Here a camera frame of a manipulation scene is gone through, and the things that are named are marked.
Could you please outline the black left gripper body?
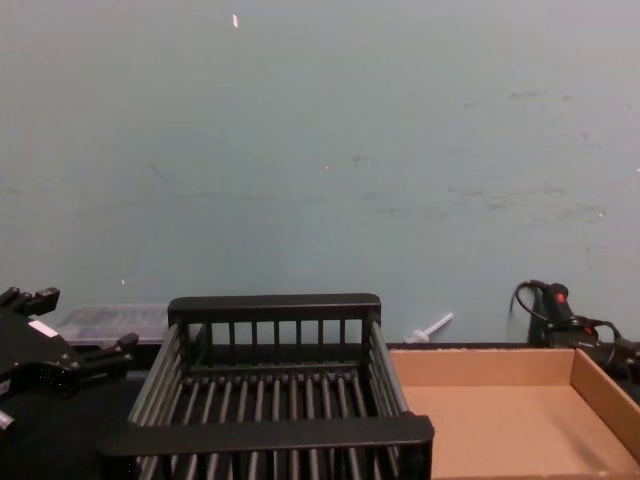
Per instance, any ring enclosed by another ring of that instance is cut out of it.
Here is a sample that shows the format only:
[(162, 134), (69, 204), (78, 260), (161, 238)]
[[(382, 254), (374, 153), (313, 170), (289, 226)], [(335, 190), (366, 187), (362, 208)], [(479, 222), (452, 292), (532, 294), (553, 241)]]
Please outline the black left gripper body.
[(27, 391), (74, 395), (80, 359), (73, 347), (39, 320), (1, 314), (1, 398)]

